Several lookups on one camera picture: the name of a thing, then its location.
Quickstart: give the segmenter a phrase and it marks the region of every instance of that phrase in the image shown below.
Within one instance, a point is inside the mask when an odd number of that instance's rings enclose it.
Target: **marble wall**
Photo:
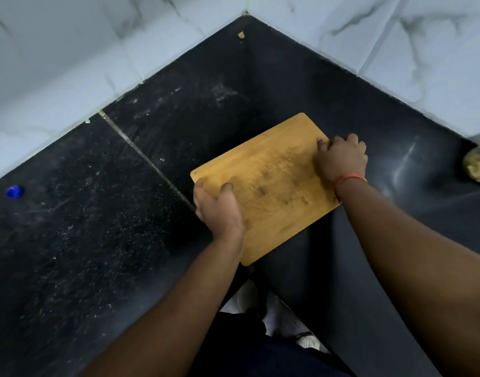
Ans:
[[[451,130],[480,134],[480,0],[249,0],[249,13]]]
[[[0,177],[246,7],[246,0],[0,0]]]

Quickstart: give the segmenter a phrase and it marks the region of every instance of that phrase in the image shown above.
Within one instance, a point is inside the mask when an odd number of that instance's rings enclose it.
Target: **wooden cutting board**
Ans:
[[[339,205],[315,171],[317,137],[327,140],[300,113],[191,172],[214,196],[233,183],[245,219],[244,266]]]

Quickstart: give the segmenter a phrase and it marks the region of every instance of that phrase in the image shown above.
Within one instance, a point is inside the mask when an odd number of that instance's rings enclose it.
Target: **red bracelet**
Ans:
[[[343,176],[340,176],[338,177],[336,180],[334,180],[334,182],[332,183],[332,189],[334,190],[334,195],[336,196],[336,201],[337,202],[341,202],[341,200],[339,199],[339,197],[337,196],[337,192],[336,192],[336,187],[342,183],[343,181],[349,179],[349,178],[360,178],[361,180],[364,180],[365,182],[367,182],[367,180],[365,179],[365,177],[362,177],[362,175],[360,173],[356,173],[356,172],[352,172],[352,173],[347,173],[347,174],[344,174]]]

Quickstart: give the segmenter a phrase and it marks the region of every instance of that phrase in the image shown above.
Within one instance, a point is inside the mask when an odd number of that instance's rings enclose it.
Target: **blue bottle cap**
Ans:
[[[6,197],[9,198],[20,198],[23,195],[23,188],[18,185],[10,186],[6,190]]]

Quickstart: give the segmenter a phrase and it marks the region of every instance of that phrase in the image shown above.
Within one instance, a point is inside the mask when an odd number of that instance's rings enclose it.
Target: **person's right arm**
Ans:
[[[323,177],[365,175],[366,146],[317,142]],[[480,255],[416,221],[366,181],[349,178],[337,197],[367,260],[419,344],[445,376],[480,376]]]

